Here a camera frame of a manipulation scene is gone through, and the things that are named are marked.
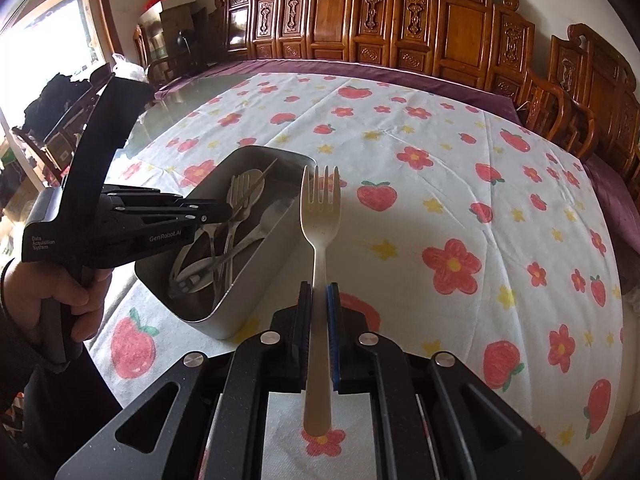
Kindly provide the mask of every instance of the fork handle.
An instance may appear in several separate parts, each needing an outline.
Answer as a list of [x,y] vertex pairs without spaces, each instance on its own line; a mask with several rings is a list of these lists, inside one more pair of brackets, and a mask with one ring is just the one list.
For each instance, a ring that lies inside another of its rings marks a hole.
[[315,249],[314,257],[309,358],[302,422],[305,431],[311,436],[323,436],[331,429],[331,392],[326,319],[326,264],[325,252],[322,248]]

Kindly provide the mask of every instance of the hand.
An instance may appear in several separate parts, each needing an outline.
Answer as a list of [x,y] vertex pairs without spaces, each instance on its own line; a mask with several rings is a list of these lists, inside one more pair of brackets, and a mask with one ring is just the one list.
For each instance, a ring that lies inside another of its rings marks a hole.
[[34,345],[40,343],[40,303],[46,298],[68,304],[71,313],[79,316],[71,329],[74,341],[91,339],[100,328],[112,270],[96,270],[94,282],[85,289],[63,267],[15,259],[4,275],[4,306]]

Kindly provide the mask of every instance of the metal fork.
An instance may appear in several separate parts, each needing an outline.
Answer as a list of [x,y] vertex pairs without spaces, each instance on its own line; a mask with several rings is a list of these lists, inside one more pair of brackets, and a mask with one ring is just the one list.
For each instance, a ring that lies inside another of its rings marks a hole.
[[300,223],[314,248],[314,282],[311,302],[309,357],[306,374],[303,427],[311,436],[331,429],[332,381],[326,318],[326,248],[340,227],[340,174],[334,168],[334,190],[329,200],[329,168],[324,167],[324,189],[319,192],[318,167],[314,170],[313,195],[309,195],[309,170],[305,167],[300,192]]

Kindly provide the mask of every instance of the screw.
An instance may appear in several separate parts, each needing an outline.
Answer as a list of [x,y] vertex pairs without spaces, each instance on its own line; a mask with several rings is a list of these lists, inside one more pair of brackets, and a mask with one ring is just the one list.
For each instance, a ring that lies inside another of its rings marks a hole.
[[365,332],[360,334],[358,341],[364,346],[375,346],[378,344],[378,336],[371,332]]
[[275,345],[278,341],[280,341],[280,334],[273,330],[269,330],[260,336],[260,342],[265,345]]
[[184,356],[182,362],[187,368],[197,368],[204,362],[204,357],[199,352],[191,352]]
[[435,355],[434,360],[438,366],[443,366],[445,368],[451,368],[456,364],[456,358],[449,352],[438,352]]

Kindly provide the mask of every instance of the floral tablecloth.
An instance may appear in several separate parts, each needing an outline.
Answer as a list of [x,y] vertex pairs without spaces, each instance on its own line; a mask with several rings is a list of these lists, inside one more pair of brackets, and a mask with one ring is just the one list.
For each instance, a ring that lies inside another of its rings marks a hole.
[[[328,278],[372,330],[423,356],[447,349],[588,475],[622,360],[609,234],[580,162],[497,116],[367,80],[260,74],[211,99],[112,181],[187,193],[238,146],[340,167],[342,224]],[[329,182],[329,186],[338,185]],[[229,351],[295,304],[302,240],[231,340],[178,321],[135,280],[90,350],[127,404],[191,350]],[[271,396],[265,478],[374,478],[366,396],[337,397],[334,429],[300,429],[299,396]]]

